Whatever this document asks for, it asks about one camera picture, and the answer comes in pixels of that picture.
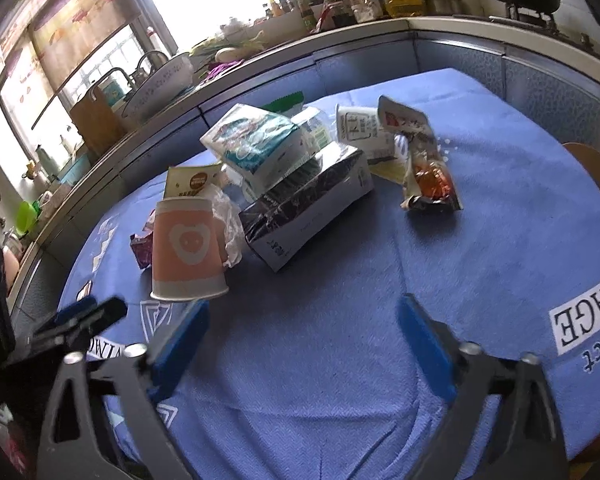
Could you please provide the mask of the blue white milk carton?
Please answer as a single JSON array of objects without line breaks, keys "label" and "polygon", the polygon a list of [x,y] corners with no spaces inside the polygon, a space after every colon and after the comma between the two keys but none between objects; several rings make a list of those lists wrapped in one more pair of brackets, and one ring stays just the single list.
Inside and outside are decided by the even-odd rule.
[{"label": "blue white milk carton", "polygon": [[332,142],[239,214],[247,245],[274,272],[370,191],[367,158]]}]

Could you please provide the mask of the grey kitchen counter cabinets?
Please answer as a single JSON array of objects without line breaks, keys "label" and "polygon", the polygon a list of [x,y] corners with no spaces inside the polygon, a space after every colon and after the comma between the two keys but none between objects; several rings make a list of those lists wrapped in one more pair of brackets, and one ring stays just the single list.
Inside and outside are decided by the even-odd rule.
[{"label": "grey kitchen counter cabinets", "polygon": [[29,246],[8,296],[22,330],[56,309],[88,234],[124,196],[197,154],[233,104],[302,92],[317,100],[451,67],[562,142],[600,151],[600,55],[505,18],[397,18],[322,32],[265,52],[129,133],[72,189]]}]

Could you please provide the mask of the orange paper cup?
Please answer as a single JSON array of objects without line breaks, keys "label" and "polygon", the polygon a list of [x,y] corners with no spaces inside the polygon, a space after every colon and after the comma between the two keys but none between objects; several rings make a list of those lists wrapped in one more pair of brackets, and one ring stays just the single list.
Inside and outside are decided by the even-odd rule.
[{"label": "orange paper cup", "polygon": [[212,203],[160,200],[155,211],[150,296],[165,302],[211,299],[228,292]]}]

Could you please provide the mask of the small purple wrapper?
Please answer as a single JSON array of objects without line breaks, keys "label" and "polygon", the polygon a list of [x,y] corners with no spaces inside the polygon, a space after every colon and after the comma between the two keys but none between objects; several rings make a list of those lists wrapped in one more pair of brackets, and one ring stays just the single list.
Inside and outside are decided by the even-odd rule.
[{"label": "small purple wrapper", "polygon": [[130,248],[140,270],[151,266],[153,240],[153,232],[143,232],[142,234],[132,234],[130,236]]}]

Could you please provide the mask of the blue printed tablecloth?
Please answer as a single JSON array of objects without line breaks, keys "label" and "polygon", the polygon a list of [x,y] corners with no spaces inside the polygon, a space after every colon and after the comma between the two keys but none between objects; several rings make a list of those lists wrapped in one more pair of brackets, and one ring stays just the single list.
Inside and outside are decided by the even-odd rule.
[{"label": "blue printed tablecloth", "polygon": [[412,216],[373,191],[283,270],[247,252],[158,407],[206,479],[399,479],[444,413],[402,337],[413,294],[494,356],[536,354],[569,455],[600,434],[600,190],[540,126],[475,79],[435,70],[317,101],[424,112],[456,185],[456,214]]}]

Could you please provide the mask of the green plastic cup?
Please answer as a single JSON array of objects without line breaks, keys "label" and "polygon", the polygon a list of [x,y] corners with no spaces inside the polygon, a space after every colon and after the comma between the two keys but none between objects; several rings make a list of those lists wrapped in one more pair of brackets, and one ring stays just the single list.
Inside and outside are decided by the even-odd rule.
[{"label": "green plastic cup", "polygon": [[39,213],[37,202],[29,203],[23,200],[19,204],[15,220],[15,232],[18,236],[26,235],[31,231],[38,221]]}]

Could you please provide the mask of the crumpled clear plastic wrap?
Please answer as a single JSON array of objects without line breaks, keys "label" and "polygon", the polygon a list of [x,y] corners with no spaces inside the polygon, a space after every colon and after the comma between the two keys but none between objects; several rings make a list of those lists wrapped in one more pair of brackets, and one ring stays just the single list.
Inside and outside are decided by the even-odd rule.
[{"label": "crumpled clear plastic wrap", "polygon": [[234,268],[242,261],[242,252],[247,246],[239,208],[215,184],[206,187],[204,197],[211,200],[223,266],[225,269]]}]

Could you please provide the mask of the orange black snack bag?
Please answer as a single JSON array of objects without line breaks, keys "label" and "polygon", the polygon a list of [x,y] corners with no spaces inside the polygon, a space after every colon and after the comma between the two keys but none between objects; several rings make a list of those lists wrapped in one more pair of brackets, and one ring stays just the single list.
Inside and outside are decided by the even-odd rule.
[{"label": "orange black snack bag", "polygon": [[381,127],[393,135],[394,156],[404,168],[401,208],[424,214],[452,214],[462,210],[428,117],[388,96],[379,98],[377,115]]}]

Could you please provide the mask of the white teal sponge pack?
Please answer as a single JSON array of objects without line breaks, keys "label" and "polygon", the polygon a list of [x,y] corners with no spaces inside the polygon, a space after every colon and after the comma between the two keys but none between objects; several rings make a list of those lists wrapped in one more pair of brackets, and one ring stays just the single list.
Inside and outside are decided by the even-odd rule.
[{"label": "white teal sponge pack", "polygon": [[318,151],[311,133],[286,116],[236,104],[201,143],[232,168],[258,198]]}]

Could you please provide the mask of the white printed paper package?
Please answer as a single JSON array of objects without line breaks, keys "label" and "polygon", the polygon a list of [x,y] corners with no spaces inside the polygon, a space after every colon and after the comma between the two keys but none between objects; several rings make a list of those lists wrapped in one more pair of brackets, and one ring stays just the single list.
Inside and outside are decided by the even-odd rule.
[{"label": "white printed paper package", "polygon": [[370,162],[392,159],[396,152],[394,136],[382,128],[373,107],[338,105],[336,135],[340,143],[361,150]]}]

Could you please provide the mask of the wooden cutting board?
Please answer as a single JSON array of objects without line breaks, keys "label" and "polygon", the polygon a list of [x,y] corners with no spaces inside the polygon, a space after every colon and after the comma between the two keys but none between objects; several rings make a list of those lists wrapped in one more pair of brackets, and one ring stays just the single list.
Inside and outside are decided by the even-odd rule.
[{"label": "wooden cutting board", "polygon": [[102,157],[126,136],[122,120],[114,114],[106,96],[96,84],[76,102],[69,115],[84,144],[97,157]]}]

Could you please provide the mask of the white oval basin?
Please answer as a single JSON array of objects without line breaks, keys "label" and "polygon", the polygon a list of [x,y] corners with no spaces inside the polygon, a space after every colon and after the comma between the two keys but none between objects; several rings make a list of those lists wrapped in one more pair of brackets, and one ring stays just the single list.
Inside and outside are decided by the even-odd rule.
[{"label": "white oval basin", "polygon": [[194,68],[186,53],[158,68],[132,95],[121,117],[137,122],[159,113],[194,83]]}]

